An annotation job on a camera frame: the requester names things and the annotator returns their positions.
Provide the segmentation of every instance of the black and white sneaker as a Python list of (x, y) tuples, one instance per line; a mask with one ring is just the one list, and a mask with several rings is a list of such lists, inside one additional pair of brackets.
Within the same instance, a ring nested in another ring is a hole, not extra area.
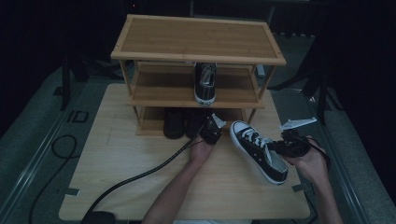
[(285, 183), (289, 169), (279, 155), (268, 150), (266, 144), (273, 141), (271, 138), (261, 137), (254, 128), (240, 120), (231, 125), (230, 136), (233, 143), (259, 165), (270, 183)]
[(196, 63), (194, 68), (194, 95), (200, 105), (211, 105), (215, 102), (215, 63)]

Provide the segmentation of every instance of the high-top sneaker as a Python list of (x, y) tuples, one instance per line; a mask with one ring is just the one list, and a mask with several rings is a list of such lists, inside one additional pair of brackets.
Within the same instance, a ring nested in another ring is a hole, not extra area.
[(211, 108), (191, 108), (187, 121), (186, 135), (193, 138), (204, 125), (208, 116), (213, 114)]
[(255, 161), (270, 183), (275, 185), (285, 183), (288, 166), (279, 155), (268, 150), (266, 144), (273, 142), (271, 138), (261, 137), (254, 128), (240, 120), (231, 125), (230, 136), (233, 143)]
[(178, 139), (184, 135), (184, 109), (178, 107), (166, 107), (163, 123), (163, 134), (170, 139)]
[(194, 95), (200, 105), (211, 105), (215, 102), (215, 63), (196, 63), (194, 69)]

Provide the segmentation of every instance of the wooden shoe rack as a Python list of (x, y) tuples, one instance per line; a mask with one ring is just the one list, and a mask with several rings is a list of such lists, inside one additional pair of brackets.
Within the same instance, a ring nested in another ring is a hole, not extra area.
[[(276, 66), (286, 64), (265, 22), (143, 15), (127, 16), (111, 58), (120, 60), (127, 104), (138, 119), (136, 134), (142, 135), (163, 135), (165, 107), (201, 107), (194, 99), (196, 62), (218, 64), (210, 107), (228, 125), (252, 121), (256, 109), (264, 108), (262, 97)], [(127, 60), (134, 60), (132, 80)], [(257, 64), (271, 65), (261, 88)]]

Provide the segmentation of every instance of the shelf leg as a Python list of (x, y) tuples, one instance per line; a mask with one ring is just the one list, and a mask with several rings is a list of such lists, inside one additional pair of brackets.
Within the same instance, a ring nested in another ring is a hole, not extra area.
[(253, 117), (254, 117), (254, 115), (256, 114), (256, 111), (257, 111), (256, 108), (254, 108), (254, 109), (251, 110), (251, 113), (250, 113), (250, 115), (248, 116), (248, 120), (247, 120), (247, 123), (248, 123), (248, 124), (250, 124), (251, 121), (253, 120)]
[(126, 87), (128, 88), (128, 94), (131, 96), (132, 95), (131, 82), (129, 81), (128, 69), (126, 68), (124, 60), (120, 60), (120, 66), (121, 66), (122, 74), (124, 76)]
[(138, 60), (134, 60), (134, 66), (136, 68), (136, 71), (140, 71), (140, 63)]
[(265, 92), (265, 90), (267, 90), (268, 83), (270, 82), (271, 77), (275, 72), (275, 69), (276, 69), (276, 66), (272, 65), (270, 67), (270, 70), (268, 71), (268, 74), (265, 76), (265, 80), (262, 83), (262, 89), (260, 90), (260, 93), (259, 93), (259, 99), (262, 99), (262, 97), (264, 96), (264, 92)]
[(256, 74), (256, 69), (257, 69), (257, 64), (253, 64), (253, 66), (251, 68), (251, 72), (253, 73), (253, 76), (255, 76), (255, 74)]
[(139, 127), (141, 127), (142, 126), (142, 122), (140, 121), (139, 113), (137, 112), (137, 107), (135, 105), (134, 105), (134, 113), (136, 114), (137, 124), (138, 124)]

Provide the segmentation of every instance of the power cord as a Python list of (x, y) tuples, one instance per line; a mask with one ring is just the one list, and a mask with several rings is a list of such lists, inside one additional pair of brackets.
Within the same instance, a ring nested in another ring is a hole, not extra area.
[(329, 96), (330, 100), (332, 101), (332, 104), (335, 106), (335, 108), (337, 108), (338, 110), (341, 111), (345, 111), (345, 109), (343, 107), (341, 107), (336, 101), (335, 99), (332, 97), (332, 94), (329, 92), (329, 90), (326, 90), (327, 95)]
[[(303, 144), (308, 144), (309, 146), (311, 146), (314, 150), (316, 150), (318, 153), (320, 153), (320, 155), (323, 157), (323, 159), (326, 161), (326, 166), (327, 166), (327, 170), (330, 171), (330, 167), (331, 167), (331, 160), (330, 157), (323, 151), (320, 149), (320, 143), (312, 138), (312, 137), (301, 137), (301, 136), (291, 136), (290, 138), (293, 138), (297, 141), (302, 142)], [(312, 140), (314, 141), (317, 145), (315, 146), (314, 144), (310, 143), (308, 140)]]
[(197, 137), (198, 134), (196, 134), (193, 138), (190, 139), (190, 141), (188, 141), (179, 151), (177, 151), (172, 157), (170, 157), (168, 160), (166, 160), (165, 162), (163, 162), (162, 164), (158, 165), (157, 167), (141, 174), (141, 175), (136, 175), (132, 178), (126, 179), (121, 181), (120, 183), (114, 185), (113, 187), (111, 187), (110, 189), (106, 190), (102, 195), (100, 195), (95, 202), (93, 202), (93, 204), (91, 205), (91, 207), (88, 209), (88, 211), (86, 212), (86, 214), (84, 215), (84, 218), (82, 219), (81, 223), (90, 223), (89, 221), (89, 215), (93, 213), (93, 209), (99, 204), (99, 202), (101, 202), (109, 193), (111, 193), (113, 190), (120, 188), (121, 186), (124, 186), (126, 184), (129, 184), (137, 179), (143, 178), (147, 175), (151, 175), (157, 171), (159, 171), (160, 169), (162, 169), (165, 165), (167, 165), (169, 162), (171, 162), (175, 157), (177, 157), (182, 151), (184, 151), (185, 149), (199, 144), (200, 142), (194, 143), (192, 144), (192, 142), (195, 140), (195, 138)]
[[(66, 138), (66, 137), (71, 138), (71, 139), (73, 140), (73, 149), (72, 149), (72, 151), (70, 152), (70, 154), (69, 154), (68, 156), (62, 156), (62, 155), (60, 155), (60, 154), (56, 151), (55, 145), (56, 145), (56, 143), (57, 143), (59, 140), (61, 140), (61, 139), (63, 139), (63, 138)], [(71, 135), (71, 134), (65, 134), (65, 135), (62, 135), (62, 136), (57, 137), (57, 138), (52, 142), (52, 144), (51, 144), (50, 147), (51, 147), (52, 153), (53, 153), (56, 157), (58, 157), (58, 158), (60, 158), (60, 159), (65, 159), (65, 161), (64, 161), (64, 163), (62, 163), (62, 165), (58, 168), (58, 170), (55, 172), (55, 174), (52, 175), (52, 177), (49, 179), (49, 181), (47, 181), (47, 183), (46, 183), (46, 184), (44, 185), (44, 187), (40, 190), (40, 192), (35, 196), (35, 200), (33, 201), (32, 205), (31, 205), (31, 207), (30, 207), (30, 210), (29, 210), (29, 224), (32, 224), (32, 223), (33, 223), (33, 212), (34, 212), (34, 210), (35, 210), (35, 205), (37, 204), (38, 199), (41, 197), (41, 194), (43, 194), (44, 190), (47, 188), (47, 186), (50, 184), (50, 182), (52, 182), (52, 180), (55, 178), (55, 176), (61, 172), (61, 170), (66, 166), (66, 164), (67, 164), (70, 160), (73, 160), (73, 159), (75, 159), (75, 158), (79, 158), (79, 156), (80, 156), (80, 155), (74, 156), (74, 153), (76, 152), (76, 149), (77, 149), (77, 139), (76, 139), (75, 136), (73, 136), (73, 135)]]
[[(312, 210), (314, 211), (314, 215), (311, 217), (311, 219), (308, 220), (308, 222), (306, 224), (312, 224), (318, 219), (318, 211), (315, 208), (315, 206), (313, 205), (313, 203), (311, 202), (311, 200), (309, 199), (308, 195), (306, 195), (305, 191), (304, 191), (304, 195), (305, 195), (305, 198), (308, 201), (309, 205), (311, 205)], [(298, 224), (298, 222), (295, 219), (292, 219), (291, 221), (294, 224)]]

